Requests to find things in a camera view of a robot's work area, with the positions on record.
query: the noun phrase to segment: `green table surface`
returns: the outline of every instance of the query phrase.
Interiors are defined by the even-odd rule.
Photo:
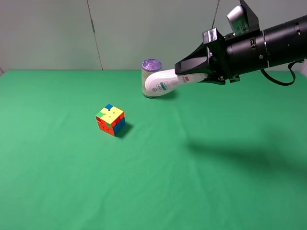
[[[306,230],[306,102],[300,73],[148,99],[140,71],[7,71],[0,229]],[[98,129],[107,104],[119,137]]]

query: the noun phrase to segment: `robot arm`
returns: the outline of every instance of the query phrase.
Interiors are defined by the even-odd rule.
[[[233,32],[226,36],[222,36],[216,28],[203,32],[200,46],[170,71],[172,76],[168,77],[174,84],[161,92],[155,91],[153,95],[168,93],[185,83],[182,80],[186,76],[192,83],[225,85],[226,80],[237,82],[240,74],[256,70],[261,70],[267,79],[276,84],[286,86],[294,83],[295,74],[291,67],[307,58],[307,16],[261,31],[258,17],[244,0],[240,0],[240,5],[227,18]],[[290,63],[288,68],[293,76],[292,82],[277,81],[264,70],[285,63]],[[145,83],[146,90],[153,93],[157,82],[164,80],[162,71],[150,75]]]

